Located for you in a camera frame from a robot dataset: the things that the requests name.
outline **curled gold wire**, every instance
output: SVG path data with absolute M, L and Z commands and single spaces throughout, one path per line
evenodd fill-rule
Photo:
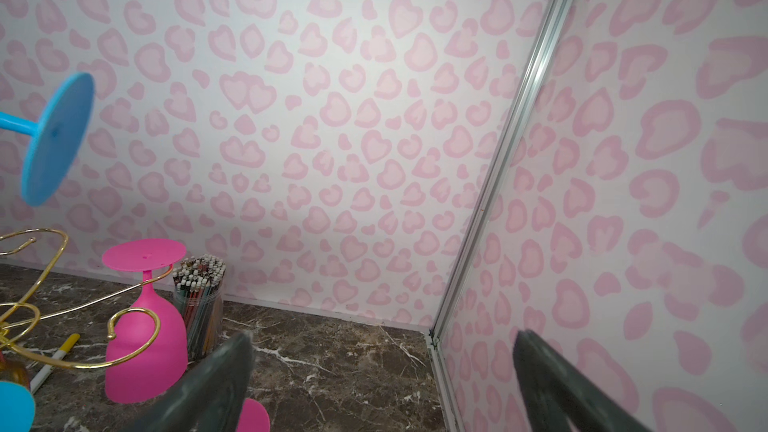
M 128 312 L 142 312 L 144 314 L 148 314 L 150 317 L 152 317 L 152 321 L 154 322 L 154 332 L 152 333 L 151 337 L 149 337 L 149 340 L 147 340 L 147 342 L 144 345 L 139 347 L 139 349 L 134 350 L 130 354 L 125 355 L 125 356 L 123 356 L 121 358 L 118 358 L 118 359 L 115 359 L 115 360 L 108 360 L 108 361 L 101 362 L 101 363 L 98 363 L 98 364 L 86 364 L 86 363 L 83 363 L 83 362 L 70 362 L 70 361 L 67 361 L 67 360 L 58 360 L 58 359 L 53 359 L 53 358 L 50 358 L 50 357 L 46 357 L 44 355 L 35 354 L 35 353 L 31 352 L 30 350 L 27 350 L 24 347 L 21 347 L 21 346 L 19 346 L 19 345 L 17 345 L 15 343 L 15 341 L 19 340 L 20 338 L 23 338 L 26 334 L 31 332 L 34 329 L 34 327 L 38 324 L 38 322 L 40 322 L 41 320 L 44 320 L 46 318 L 57 317 L 57 316 L 63 315 L 63 314 L 68 314 L 70 312 L 76 312 L 76 311 L 79 311 L 79 310 L 81 310 L 83 308 L 90 307 L 93 304 L 96 304 L 96 303 L 105 301 L 105 300 L 107 300 L 109 298 L 115 297 L 117 295 L 123 294 L 125 292 L 129 292 L 129 291 L 132 291 L 132 290 L 134 290 L 136 288 L 143 287 L 144 285 L 151 284 L 153 282 L 157 282 L 157 281 L 167 277 L 168 274 L 170 274 L 171 271 L 173 270 L 173 265 L 169 265 L 168 266 L 168 270 L 165 273 L 163 273 L 163 274 L 161 274 L 161 275 L 159 275 L 157 277 L 153 277 L 153 278 L 151 278 L 149 280 L 142 281 L 142 282 L 140 282 L 140 283 L 138 283 L 136 285 L 131 285 L 131 286 L 126 287 L 126 288 L 124 288 L 124 289 L 122 289 L 120 291 L 113 292 L 111 294 L 105 295 L 105 296 L 103 296 L 101 298 L 97 298 L 97 299 L 95 299 L 93 301 L 90 301 L 90 302 L 86 302 L 85 304 L 77 305 L 75 307 L 68 308 L 68 309 L 65 309 L 65 310 L 62 310 L 62 311 L 53 312 L 51 314 L 41 315 L 40 311 L 39 311 L 39 309 L 37 307 L 33 306 L 32 304 L 27 304 L 26 301 L 29 300 L 29 298 L 38 290 L 38 288 L 43 283 L 43 281 L 48 277 L 48 274 L 51 273 L 51 270 L 53 269 L 53 266 L 56 264 L 56 262 L 62 256 L 62 254 L 64 253 L 64 249 L 67 247 L 67 244 L 69 243 L 69 235 L 67 235 L 66 232 L 57 230 L 55 228 L 30 228 L 30 229 L 27 229 L 27 230 L 11 232 L 10 234 L 6 234 L 6 235 L 0 235 L 0 242 L 5 240 L 6 238 L 12 238 L 12 237 L 15 237 L 17 235 L 33 234 L 33 233 L 36 233 L 36 232 L 52 232 L 52 233 L 55 233 L 55 234 L 59 234 L 62 237 L 62 244 L 59 245 L 58 250 L 56 251 L 54 256 L 51 258 L 51 261 L 48 263 L 48 265 L 45 266 L 45 269 L 43 269 L 43 271 L 40 273 L 40 275 L 38 276 L 38 279 L 29 288 L 29 290 L 26 291 L 26 293 L 22 296 L 22 298 L 20 298 L 16 302 L 6 302 L 4 304 L 0 304 L 0 306 L 10 306 L 9 310 L 5 311 L 2 315 L 0 315 L 0 350 L 2 350 L 2 349 L 7 347 L 7 348 L 10 348 L 11 350 L 13 350 L 14 352 L 16 352 L 17 354 L 19 354 L 19 355 L 21 355 L 23 357 L 26 357 L 26 358 L 28 358 L 30 360 L 36 360 L 38 362 L 43 362 L 44 364 L 49 364 L 49 365 L 52 365 L 52 366 L 55 366 L 55 367 L 68 368 L 68 369 L 99 369 L 99 368 L 106 368 L 106 367 L 110 367 L 110 366 L 113 366 L 113 365 L 122 364 L 123 362 L 131 360 L 132 358 L 134 358 L 137 355 L 139 355 L 141 352 L 147 350 L 147 348 L 150 345 L 152 345 L 154 340 L 158 337 L 158 334 L 160 332 L 160 318 L 158 317 L 158 315 L 155 312 L 152 312 L 149 309 L 140 308 L 140 307 L 131 307 L 131 308 L 125 308 L 123 310 L 120 310 L 117 313 L 115 313 L 114 315 L 112 315 L 112 317 L 110 317 L 109 321 L 107 322 L 107 332 L 108 332 L 108 339 L 109 340 L 112 340 L 112 339 L 115 338 L 115 333 L 114 333 L 114 324 L 115 324 L 115 322 L 120 317 L 122 317 L 123 315 L 125 315 Z M 23 244 L 21 244 L 18 247 L 14 248 L 13 250 L 6 251 L 6 252 L 0 252 L 0 257 L 4 257 L 6 255 L 11 255 L 11 254 L 16 254 L 16 253 L 24 250 L 29 245 L 34 244 L 36 241 L 37 241 L 37 239 L 32 237 L 32 238 L 28 239 L 26 242 L 24 242 Z M 31 309 L 34 312 L 34 317 L 30 318 L 30 319 L 26 319 L 24 321 L 14 322 L 12 324 L 5 323 L 5 319 L 6 318 L 10 317 L 11 314 L 13 314 L 19 308 L 22 308 L 22 307 Z M 28 325 L 28 326 L 27 326 L 27 328 L 24 331 L 22 331 L 19 334 L 17 334 L 14 338 L 8 339 L 8 338 L 5 337 L 5 335 L 7 334 L 9 329 L 14 328 L 14 327 L 19 327 L 19 326 L 22 326 L 22 325 Z
M 132 358 L 139 355 L 141 352 L 144 352 L 147 350 L 147 348 L 152 345 L 152 342 L 156 338 L 158 338 L 158 334 L 160 333 L 160 318 L 155 312 L 152 312 L 148 308 L 142 308 L 142 307 L 129 307 L 124 308 L 121 311 L 118 311 L 112 317 L 109 318 L 109 321 L 107 322 L 107 337 L 109 340 L 112 340 L 117 337 L 117 335 L 114 332 L 114 323 L 123 315 L 127 314 L 128 312 L 142 312 L 144 314 L 149 315 L 152 318 L 152 322 L 154 322 L 154 332 L 152 332 L 152 335 L 149 337 L 149 339 L 139 347 L 138 349 L 134 350 L 128 355 L 124 355 L 121 358 L 115 359 L 115 360 L 107 360 L 105 362 L 100 362 L 97 364 L 88 364 L 85 362 L 70 362 L 68 360 L 60 360 L 60 359 L 54 359 L 51 357 L 46 357 L 44 355 L 35 354 L 33 352 L 30 352 L 29 350 L 25 349 L 24 347 L 19 347 L 16 344 L 11 343 L 9 340 L 4 338 L 2 335 L 0 335 L 0 345 L 7 345 L 11 350 L 16 352 L 17 354 L 26 357 L 30 360 L 36 360 L 37 362 L 43 362 L 44 364 L 53 365 L 55 367 L 61 367 L 65 369 L 85 369 L 85 370 L 93 370 L 93 369 L 102 369 L 111 367 L 113 365 L 122 364 L 123 362 L 127 362 L 131 360 Z

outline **yellow marker cap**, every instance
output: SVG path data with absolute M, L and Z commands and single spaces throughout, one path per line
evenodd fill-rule
M 69 336 L 66 342 L 58 348 L 58 350 L 63 350 L 64 352 L 69 352 L 72 350 L 72 347 L 77 343 L 77 341 L 80 340 L 80 334 L 72 334 Z

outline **brown marble surface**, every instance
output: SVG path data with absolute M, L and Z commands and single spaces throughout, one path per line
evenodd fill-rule
M 37 276 L 38 271 L 0 262 L 0 302 L 20 297 Z M 51 273 L 30 302 L 47 313 L 121 287 Z M 104 360 L 107 320 L 137 296 L 129 292 L 80 313 L 43 321 L 22 344 L 52 354 L 77 332 L 81 339 L 67 359 Z M 14 318 L 26 317 L 17 313 Z M 224 317 L 225 337 L 237 330 L 254 333 L 256 362 L 248 391 L 269 412 L 273 432 L 445 430 L 421 334 L 233 302 L 225 303 Z M 39 368 L 30 363 L 30 377 Z M 54 369 L 35 401 L 32 430 L 39 432 L 120 430 L 148 406 L 110 402 L 104 395 L 103 371 L 63 369 Z

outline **pink leopard print wall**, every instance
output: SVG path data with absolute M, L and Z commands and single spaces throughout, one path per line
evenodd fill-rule
M 443 351 L 529 430 L 518 330 L 659 432 L 768 422 L 768 0 L 576 0 Z
M 545 0 L 0 0 L 2 110 L 36 119 L 94 74 L 78 163 L 2 230 L 72 235 L 61 264 L 171 237 L 228 292 L 429 326 Z M 27 249 L 42 263 L 51 245 Z

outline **blue disc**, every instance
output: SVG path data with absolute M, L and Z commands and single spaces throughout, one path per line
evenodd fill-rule
M 4 432 L 28 432 L 34 419 L 34 398 L 23 385 L 0 381 L 0 411 Z
M 22 198 L 39 206 L 66 177 L 83 141 L 94 102 L 94 79 L 76 73 L 56 91 L 32 136 L 22 172 Z

